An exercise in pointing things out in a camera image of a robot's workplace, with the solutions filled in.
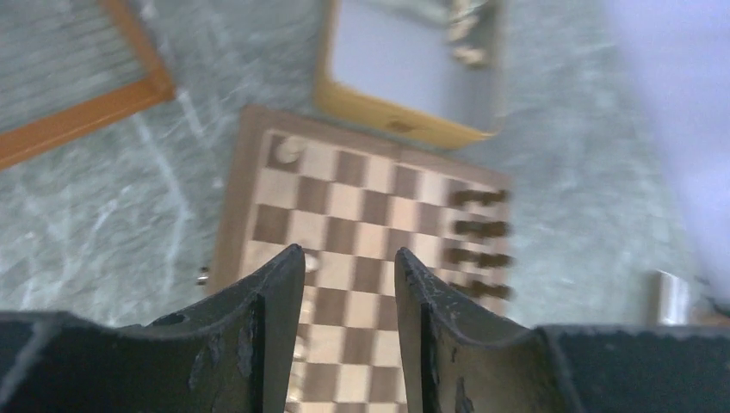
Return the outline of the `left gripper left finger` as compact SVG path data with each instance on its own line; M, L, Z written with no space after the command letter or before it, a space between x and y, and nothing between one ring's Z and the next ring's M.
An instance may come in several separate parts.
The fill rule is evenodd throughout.
M305 278L293 244L152 324L66 311L1 315L4 412L281 412Z

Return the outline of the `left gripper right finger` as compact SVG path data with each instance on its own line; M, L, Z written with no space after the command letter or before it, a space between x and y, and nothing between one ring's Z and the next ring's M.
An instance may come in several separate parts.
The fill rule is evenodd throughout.
M729 330L701 325L526 328L395 256L411 412L726 412Z

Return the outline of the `light wooden rook corner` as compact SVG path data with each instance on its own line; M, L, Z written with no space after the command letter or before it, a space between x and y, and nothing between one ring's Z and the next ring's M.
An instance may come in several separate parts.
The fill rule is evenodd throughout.
M302 137L289 136L275 148L275 158L282 164L294 163L300 159L305 149L306 141Z

